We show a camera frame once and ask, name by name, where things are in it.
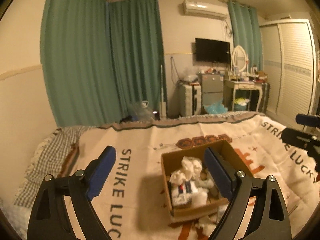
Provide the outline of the crumpled white tissue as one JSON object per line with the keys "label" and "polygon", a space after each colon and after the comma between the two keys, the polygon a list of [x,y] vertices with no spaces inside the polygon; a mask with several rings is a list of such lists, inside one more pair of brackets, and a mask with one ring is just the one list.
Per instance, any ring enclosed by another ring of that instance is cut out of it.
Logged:
{"label": "crumpled white tissue", "polygon": [[182,169],[190,170],[193,173],[191,180],[200,178],[202,172],[202,161],[199,158],[184,156],[182,161]]}

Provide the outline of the oval vanity mirror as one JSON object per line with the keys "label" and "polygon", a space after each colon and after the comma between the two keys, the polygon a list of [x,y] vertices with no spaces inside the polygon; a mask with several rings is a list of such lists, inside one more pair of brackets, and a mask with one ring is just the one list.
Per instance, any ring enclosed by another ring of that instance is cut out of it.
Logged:
{"label": "oval vanity mirror", "polygon": [[247,71],[248,55],[244,48],[237,45],[232,52],[232,69],[235,74],[240,74]]}

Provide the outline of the checkered bedsheet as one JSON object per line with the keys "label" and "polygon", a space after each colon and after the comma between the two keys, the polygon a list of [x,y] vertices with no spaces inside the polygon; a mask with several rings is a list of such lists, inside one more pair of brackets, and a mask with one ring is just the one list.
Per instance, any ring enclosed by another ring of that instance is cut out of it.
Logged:
{"label": "checkered bedsheet", "polygon": [[69,176],[79,156],[81,135],[94,128],[59,127],[39,143],[15,192],[13,202],[1,203],[1,210],[20,239],[27,238],[30,213],[44,176]]}

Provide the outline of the green curtain left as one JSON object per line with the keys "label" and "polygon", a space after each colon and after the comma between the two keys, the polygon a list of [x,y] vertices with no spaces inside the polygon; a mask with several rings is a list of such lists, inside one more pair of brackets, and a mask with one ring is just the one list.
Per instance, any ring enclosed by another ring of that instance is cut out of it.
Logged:
{"label": "green curtain left", "polygon": [[158,0],[46,0],[40,55],[59,126],[117,122],[165,96]]}

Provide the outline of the black wall television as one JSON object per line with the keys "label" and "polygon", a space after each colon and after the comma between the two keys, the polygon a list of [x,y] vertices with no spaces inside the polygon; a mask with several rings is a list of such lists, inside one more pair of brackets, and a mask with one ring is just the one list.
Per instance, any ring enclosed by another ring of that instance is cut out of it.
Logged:
{"label": "black wall television", "polygon": [[195,55],[196,61],[230,64],[230,43],[205,38],[195,38]]}

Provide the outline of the green curtain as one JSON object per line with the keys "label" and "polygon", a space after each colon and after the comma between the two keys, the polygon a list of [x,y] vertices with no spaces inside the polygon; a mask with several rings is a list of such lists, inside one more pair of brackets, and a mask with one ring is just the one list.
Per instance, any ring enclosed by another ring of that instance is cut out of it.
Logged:
{"label": "green curtain", "polygon": [[248,54],[249,68],[263,67],[263,48],[257,10],[254,7],[241,5],[239,2],[227,2],[231,18],[234,46],[242,46]]}
{"label": "green curtain", "polygon": [[59,126],[117,122],[165,96],[158,0],[46,0],[40,55]]}

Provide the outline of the white wardrobe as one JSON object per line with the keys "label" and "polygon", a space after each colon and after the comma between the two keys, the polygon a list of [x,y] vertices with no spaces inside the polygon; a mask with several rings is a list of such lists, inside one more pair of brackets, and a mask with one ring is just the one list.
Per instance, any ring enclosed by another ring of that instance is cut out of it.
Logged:
{"label": "white wardrobe", "polygon": [[287,19],[260,25],[263,71],[270,85],[266,114],[291,128],[297,114],[317,108],[317,57],[310,21]]}

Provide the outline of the grey mini fridge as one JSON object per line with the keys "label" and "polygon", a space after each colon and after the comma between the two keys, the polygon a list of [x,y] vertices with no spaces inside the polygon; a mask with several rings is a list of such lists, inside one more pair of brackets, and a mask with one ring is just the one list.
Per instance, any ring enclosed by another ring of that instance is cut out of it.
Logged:
{"label": "grey mini fridge", "polygon": [[217,103],[223,99],[223,76],[219,74],[200,74],[201,113],[205,106]]}

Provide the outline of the white cotton ball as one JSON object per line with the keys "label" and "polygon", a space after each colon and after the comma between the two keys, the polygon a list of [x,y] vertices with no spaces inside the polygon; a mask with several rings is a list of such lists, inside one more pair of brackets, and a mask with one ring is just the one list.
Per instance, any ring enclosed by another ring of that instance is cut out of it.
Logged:
{"label": "white cotton ball", "polygon": [[209,216],[204,216],[199,218],[198,222],[195,224],[195,227],[197,229],[201,229],[202,233],[209,237],[216,229],[216,224],[212,222]]}

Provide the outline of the white dressing table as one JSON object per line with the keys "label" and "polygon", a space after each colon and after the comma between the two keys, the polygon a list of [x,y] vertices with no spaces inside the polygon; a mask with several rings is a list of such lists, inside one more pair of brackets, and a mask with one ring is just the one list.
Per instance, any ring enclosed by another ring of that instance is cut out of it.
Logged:
{"label": "white dressing table", "polygon": [[[249,103],[247,106],[248,111],[252,111],[255,107],[256,112],[265,113],[268,104],[270,84],[268,82],[255,82],[255,81],[232,81],[224,79],[223,81],[223,103],[229,111],[235,111],[235,100],[237,91],[249,92]],[[257,91],[257,103],[252,104],[253,91]]]}

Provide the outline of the green curtain right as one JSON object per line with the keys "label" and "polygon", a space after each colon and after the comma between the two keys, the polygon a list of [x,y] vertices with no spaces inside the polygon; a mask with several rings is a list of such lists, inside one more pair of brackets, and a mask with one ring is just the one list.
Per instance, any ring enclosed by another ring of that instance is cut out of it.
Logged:
{"label": "green curtain right", "polygon": [[263,67],[263,48],[257,10],[254,7],[241,5],[239,2],[227,2],[231,18],[234,46],[242,46],[248,54],[249,68]]}

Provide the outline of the floral tissue pack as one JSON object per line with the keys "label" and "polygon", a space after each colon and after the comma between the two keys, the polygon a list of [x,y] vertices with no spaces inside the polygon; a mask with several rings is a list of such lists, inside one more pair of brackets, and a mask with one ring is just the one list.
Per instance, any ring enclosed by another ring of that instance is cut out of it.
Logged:
{"label": "floral tissue pack", "polygon": [[191,202],[193,195],[199,192],[194,180],[186,181],[179,186],[171,187],[171,203],[173,207],[180,207]]}

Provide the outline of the cream printed blanket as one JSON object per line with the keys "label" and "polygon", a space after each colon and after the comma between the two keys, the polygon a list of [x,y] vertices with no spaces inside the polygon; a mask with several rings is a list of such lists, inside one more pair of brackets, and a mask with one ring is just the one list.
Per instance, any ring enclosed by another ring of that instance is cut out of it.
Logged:
{"label": "cream printed blanket", "polygon": [[[102,150],[113,146],[117,159],[101,194],[93,200],[112,239],[207,239],[195,224],[173,223],[165,201],[161,155],[182,144],[227,140],[240,151],[253,175],[276,177],[287,205],[291,232],[302,230],[319,204],[315,162],[303,150],[282,143],[284,126],[253,112],[205,115],[156,124],[96,128],[80,137],[74,169],[85,168]],[[226,205],[208,215],[217,224]]]}

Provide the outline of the white air conditioner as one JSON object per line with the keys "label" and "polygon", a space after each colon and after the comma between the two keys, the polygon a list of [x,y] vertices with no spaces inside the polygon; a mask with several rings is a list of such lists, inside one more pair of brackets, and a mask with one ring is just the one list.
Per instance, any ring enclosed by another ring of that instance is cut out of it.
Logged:
{"label": "white air conditioner", "polygon": [[184,0],[182,7],[185,15],[214,18],[222,21],[228,17],[226,7],[214,4]]}

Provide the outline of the white soft cloth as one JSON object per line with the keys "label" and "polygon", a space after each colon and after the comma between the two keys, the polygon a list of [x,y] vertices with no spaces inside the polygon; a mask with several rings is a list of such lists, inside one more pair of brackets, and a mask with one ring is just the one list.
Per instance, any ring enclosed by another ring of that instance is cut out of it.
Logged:
{"label": "white soft cloth", "polygon": [[176,186],[180,186],[186,181],[191,180],[193,173],[190,170],[180,169],[174,171],[170,176],[170,183]]}

